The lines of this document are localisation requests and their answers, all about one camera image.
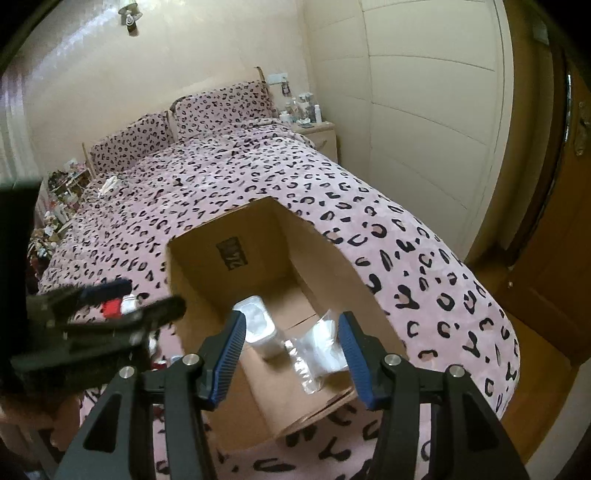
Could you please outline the red small box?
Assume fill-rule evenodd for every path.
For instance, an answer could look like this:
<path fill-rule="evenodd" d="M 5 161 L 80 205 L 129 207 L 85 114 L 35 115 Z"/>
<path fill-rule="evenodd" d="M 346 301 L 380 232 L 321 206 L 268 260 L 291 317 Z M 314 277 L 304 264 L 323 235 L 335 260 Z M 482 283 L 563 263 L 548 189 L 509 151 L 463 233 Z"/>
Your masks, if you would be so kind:
<path fill-rule="evenodd" d="M 121 313 L 122 299 L 116 298 L 104 302 L 100 307 L 101 315 L 108 320 L 119 319 Z"/>

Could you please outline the pink leopard print blanket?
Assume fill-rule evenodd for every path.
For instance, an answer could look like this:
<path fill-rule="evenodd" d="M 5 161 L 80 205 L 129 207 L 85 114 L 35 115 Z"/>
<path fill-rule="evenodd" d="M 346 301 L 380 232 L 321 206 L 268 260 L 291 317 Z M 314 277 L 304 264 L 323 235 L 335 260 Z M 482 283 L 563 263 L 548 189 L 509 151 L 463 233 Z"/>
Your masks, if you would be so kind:
<path fill-rule="evenodd" d="M 206 127 L 84 191 L 40 289 L 178 295 L 169 475 L 523 479 L 504 311 L 423 221 L 270 118 Z"/>

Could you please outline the clear plastic bag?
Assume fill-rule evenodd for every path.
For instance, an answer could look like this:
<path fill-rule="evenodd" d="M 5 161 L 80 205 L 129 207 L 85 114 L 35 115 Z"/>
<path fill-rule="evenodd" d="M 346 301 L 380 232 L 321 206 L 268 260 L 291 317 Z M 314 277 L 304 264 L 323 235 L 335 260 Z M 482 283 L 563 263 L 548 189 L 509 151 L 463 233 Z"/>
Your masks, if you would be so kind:
<path fill-rule="evenodd" d="M 308 395 L 320 391 L 329 376 L 348 370 L 338 340 L 338 322 L 332 310 L 325 312 L 304 335 L 284 340 L 283 347 Z"/>

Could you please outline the white plastic container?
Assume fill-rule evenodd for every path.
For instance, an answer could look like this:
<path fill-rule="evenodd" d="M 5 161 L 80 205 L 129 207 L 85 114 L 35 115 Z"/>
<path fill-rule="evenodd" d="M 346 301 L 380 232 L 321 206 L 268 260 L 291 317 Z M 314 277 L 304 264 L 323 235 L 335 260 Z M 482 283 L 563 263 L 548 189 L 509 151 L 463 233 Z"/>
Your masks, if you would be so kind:
<path fill-rule="evenodd" d="M 261 359 L 270 361 L 283 354 L 283 333 L 277 328 L 262 298 L 256 295 L 247 297 L 232 309 L 245 315 L 245 342 Z"/>

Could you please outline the brown cardboard box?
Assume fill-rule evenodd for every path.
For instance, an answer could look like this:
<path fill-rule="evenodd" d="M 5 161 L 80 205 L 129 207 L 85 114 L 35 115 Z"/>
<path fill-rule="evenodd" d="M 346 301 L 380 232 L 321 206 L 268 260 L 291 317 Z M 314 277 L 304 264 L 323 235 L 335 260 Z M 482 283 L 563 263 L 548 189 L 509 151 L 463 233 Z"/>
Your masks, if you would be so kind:
<path fill-rule="evenodd" d="M 351 311 L 363 332 L 405 354 L 398 334 L 349 260 L 311 223 L 263 198 L 185 232 L 166 245 L 167 283 L 186 302 L 176 324 L 184 352 L 218 333 L 233 306 L 256 295 L 288 338 L 303 335 L 328 310 Z M 216 443 L 246 450 L 324 418 L 356 397 L 338 373 L 308 395 L 286 354 L 264 361 L 242 349 L 228 395 L 208 414 Z"/>

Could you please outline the brown wooden door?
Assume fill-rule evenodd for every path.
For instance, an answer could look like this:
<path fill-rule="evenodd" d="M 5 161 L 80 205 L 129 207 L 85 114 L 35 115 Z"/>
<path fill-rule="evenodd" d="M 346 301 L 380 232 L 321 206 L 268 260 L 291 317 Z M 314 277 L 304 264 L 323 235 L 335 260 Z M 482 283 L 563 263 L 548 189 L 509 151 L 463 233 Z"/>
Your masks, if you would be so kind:
<path fill-rule="evenodd" d="M 499 301 L 580 365 L 590 359 L 590 90 L 576 67 L 569 73 L 570 119 L 557 179 Z"/>

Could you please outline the left leopard print pillow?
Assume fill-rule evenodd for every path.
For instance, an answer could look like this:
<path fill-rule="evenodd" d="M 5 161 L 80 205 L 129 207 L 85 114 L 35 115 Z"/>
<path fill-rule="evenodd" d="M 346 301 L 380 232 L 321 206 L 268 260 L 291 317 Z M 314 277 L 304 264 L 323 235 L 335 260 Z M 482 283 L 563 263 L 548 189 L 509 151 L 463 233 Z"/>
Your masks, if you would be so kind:
<path fill-rule="evenodd" d="M 100 139 L 89 152 L 96 174 L 122 172 L 173 143 L 166 111 L 146 114 Z"/>

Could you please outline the leopard print pillow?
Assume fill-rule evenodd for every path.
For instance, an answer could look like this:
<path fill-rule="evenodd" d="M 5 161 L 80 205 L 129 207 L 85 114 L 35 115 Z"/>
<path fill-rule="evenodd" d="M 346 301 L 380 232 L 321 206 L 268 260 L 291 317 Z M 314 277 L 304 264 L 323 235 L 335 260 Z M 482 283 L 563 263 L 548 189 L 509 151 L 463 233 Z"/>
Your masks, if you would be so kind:
<path fill-rule="evenodd" d="M 146 114 L 100 139 L 89 152 L 96 174 L 122 172 L 173 143 L 166 111 Z"/>
<path fill-rule="evenodd" d="M 186 95 L 171 113 L 179 141 L 203 139 L 273 119 L 273 102 L 266 82 L 250 80 Z"/>

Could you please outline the right leopard print pillow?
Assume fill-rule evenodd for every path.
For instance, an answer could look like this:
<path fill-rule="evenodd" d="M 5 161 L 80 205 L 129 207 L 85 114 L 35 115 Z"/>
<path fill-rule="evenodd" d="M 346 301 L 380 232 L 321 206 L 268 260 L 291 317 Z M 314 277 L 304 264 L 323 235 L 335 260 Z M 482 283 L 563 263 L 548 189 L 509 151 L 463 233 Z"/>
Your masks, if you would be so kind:
<path fill-rule="evenodd" d="M 250 80 L 186 95 L 171 113 L 179 141 L 203 139 L 273 119 L 273 102 L 266 82 Z"/>

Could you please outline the beige bedside table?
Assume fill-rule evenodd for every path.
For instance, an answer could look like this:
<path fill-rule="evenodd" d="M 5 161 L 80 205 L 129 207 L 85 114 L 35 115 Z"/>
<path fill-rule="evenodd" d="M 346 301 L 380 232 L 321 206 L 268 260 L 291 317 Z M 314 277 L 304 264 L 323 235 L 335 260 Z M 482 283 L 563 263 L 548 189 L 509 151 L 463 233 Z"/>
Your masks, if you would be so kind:
<path fill-rule="evenodd" d="M 337 133 L 335 124 L 329 121 L 322 123 L 310 123 L 306 125 L 294 125 L 294 132 L 307 137 L 315 145 L 315 149 L 332 162 L 339 162 Z"/>

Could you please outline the bottles on bedside table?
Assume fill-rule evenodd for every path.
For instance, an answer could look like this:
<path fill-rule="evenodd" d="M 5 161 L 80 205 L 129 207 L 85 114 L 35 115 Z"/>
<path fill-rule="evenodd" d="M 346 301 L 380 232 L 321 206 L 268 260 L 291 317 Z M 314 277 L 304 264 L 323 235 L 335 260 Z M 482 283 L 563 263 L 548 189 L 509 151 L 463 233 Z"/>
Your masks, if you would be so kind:
<path fill-rule="evenodd" d="M 321 106 L 315 102 L 315 96 L 311 92 L 298 94 L 297 97 L 287 99 L 280 111 L 280 121 L 301 128 L 311 128 L 322 123 Z"/>

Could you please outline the white wardrobe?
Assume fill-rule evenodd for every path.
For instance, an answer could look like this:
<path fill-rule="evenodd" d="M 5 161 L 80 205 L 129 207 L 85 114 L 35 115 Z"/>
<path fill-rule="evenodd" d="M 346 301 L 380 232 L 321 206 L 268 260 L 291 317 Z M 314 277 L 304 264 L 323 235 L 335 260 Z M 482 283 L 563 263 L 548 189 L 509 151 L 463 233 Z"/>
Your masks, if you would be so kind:
<path fill-rule="evenodd" d="M 500 1 L 304 1 L 339 159 L 466 259 L 500 174 L 513 53 Z"/>

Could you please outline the wall lamp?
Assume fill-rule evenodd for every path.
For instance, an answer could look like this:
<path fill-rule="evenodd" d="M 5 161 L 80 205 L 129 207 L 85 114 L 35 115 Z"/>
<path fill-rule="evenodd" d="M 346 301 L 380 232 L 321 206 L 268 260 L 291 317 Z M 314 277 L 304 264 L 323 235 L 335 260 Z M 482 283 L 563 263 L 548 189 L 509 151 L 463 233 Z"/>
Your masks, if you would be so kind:
<path fill-rule="evenodd" d="M 129 3 L 118 10 L 120 24 L 124 26 L 130 36 L 138 34 L 137 21 L 142 17 L 142 12 L 136 2 Z"/>

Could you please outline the wall power socket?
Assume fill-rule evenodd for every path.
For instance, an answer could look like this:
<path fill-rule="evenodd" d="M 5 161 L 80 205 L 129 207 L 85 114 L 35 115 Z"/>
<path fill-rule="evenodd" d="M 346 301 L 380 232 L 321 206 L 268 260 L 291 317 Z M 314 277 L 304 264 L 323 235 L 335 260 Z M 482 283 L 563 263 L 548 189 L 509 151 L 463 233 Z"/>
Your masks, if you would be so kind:
<path fill-rule="evenodd" d="M 266 75 L 266 83 L 269 85 L 281 85 L 288 81 L 287 72 L 273 73 Z"/>

